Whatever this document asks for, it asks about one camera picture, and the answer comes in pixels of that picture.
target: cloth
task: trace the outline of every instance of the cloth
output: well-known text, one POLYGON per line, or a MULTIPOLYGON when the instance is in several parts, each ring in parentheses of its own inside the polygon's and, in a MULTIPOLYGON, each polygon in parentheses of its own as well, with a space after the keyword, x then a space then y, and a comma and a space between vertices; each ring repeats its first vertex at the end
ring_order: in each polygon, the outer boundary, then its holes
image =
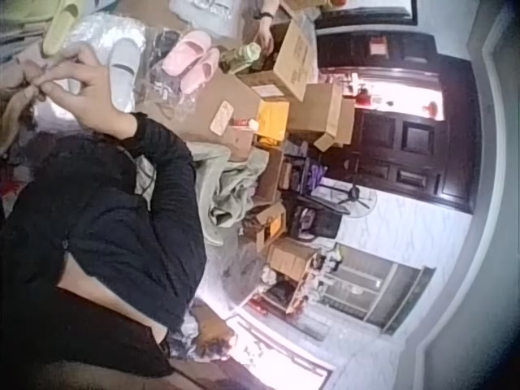
POLYGON ((216 226, 230 228, 253 208, 258 177, 266 170, 269 154, 253 148, 246 162, 227 162, 213 196, 210 217, 216 226))
MULTIPOLYGON (((253 148, 245 162, 230 162, 231 150, 224 145, 187 142, 197 171, 196 193, 202 231, 206 242, 221 246, 218 228, 230 228, 253 208, 258 177, 265 171, 269 154, 253 148)), ((137 192, 150 199, 154 191, 154 168, 137 161, 137 192)))
POLYGON ((130 306, 173 332, 180 327, 206 264, 193 159, 179 137, 135 116, 136 135, 122 145, 155 165, 151 211, 134 194, 136 168, 122 148, 58 140, 0 234, 4 305, 16 306, 29 287, 56 286, 67 250, 130 306))

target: slipper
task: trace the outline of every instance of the slipper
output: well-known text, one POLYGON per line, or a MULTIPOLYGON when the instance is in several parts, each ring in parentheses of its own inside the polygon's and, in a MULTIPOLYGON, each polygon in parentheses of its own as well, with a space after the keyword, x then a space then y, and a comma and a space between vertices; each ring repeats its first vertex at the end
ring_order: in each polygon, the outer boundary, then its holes
POLYGON ((162 62, 162 69, 170 76, 178 76, 202 57, 211 47, 211 37, 203 31, 186 34, 162 62))
POLYGON ((130 38, 119 39, 110 52, 108 69, 112 104, 119 111, 133 109, 133 86, 141 63, 139 46, 130 38))
POLYGON ((43 38, 43 54, 52 56, 61 49, 71 27, 83 12, 83 0, 62 0, 43 38))
POLYGON ((192 94, 197 88, 211 80, 219 67, 219 49, 211 49, 192 67, 180 81, 180 91, 192 94))

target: pile of boxes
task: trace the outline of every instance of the pile of boxes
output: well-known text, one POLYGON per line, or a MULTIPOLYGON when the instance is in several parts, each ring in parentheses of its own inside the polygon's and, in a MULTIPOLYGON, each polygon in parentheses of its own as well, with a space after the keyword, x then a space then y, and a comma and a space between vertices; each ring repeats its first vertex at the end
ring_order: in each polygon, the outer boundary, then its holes
MULTIPOLYGON (((290 3, 303 6, 308 2, 290 3)), ((305 283, 318 251, 283 237, 288 216, 280 200, 280 190, 287 188, 291 172, 287 169, 282 142, 288 134, 294 134, 321 152, 350 144, 354 100, 343 99, 339 85, 307 84, 316 53, 294 21, 275 25, 273 36, 275 53, 262 67, 238 75, 262 99, 255 146, 270 155, 254 198, 255 203, 263 207, 249 215, 253 223, 245 224, 244 233, 256 243, 257 251, 266 255, 270 268, 291 280, 298 289, 305 283)), ((291 301, 287 313, 294 310, 295 305, 295 301, 291 301)))

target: woman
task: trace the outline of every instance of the woman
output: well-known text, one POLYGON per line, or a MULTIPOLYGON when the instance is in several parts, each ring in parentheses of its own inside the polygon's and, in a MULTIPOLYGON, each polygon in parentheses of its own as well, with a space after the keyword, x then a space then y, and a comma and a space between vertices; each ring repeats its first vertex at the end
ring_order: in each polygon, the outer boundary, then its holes
POLYGON ((158 346, 206 264, 192 156, 162 125, 112 106, 108 70, 88 46, 67 57, 45 74, 24 64, 28 81, 100 137, 59 140, 1 231, 4 362, 19 375, 56 362, 169 375, 158 346), (70 94, 61 79, 83 88, 70 94), (157 171, 150 210, 134 194, 139 155, 157 171))

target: hand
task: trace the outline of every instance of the hand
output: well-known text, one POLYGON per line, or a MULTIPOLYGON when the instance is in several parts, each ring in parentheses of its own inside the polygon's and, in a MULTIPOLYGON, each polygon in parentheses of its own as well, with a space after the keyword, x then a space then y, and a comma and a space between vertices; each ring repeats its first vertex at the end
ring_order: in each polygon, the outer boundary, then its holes
POLYGON ((79 44, 65 49, 58 62, 33 84, 58 106, 70 111, 80 124, 95 132, 120 140, 135 134, 135 118, 112 105, 108 68, 99 63, 89 45, 79 44), (82 84, 80 92, 75 95, 54 83, 62 79, 79 81, 82 84))
POLYGON ((258 41, 262 47, 262 51, 266 55, 271 54, 275 48, 275 39, 273 38, 273 34, 271 32, 271 25, 271 18, 262 18, 260 20, 260 26, 258 27, 258 33, 255 38, 255 41, 258 41))

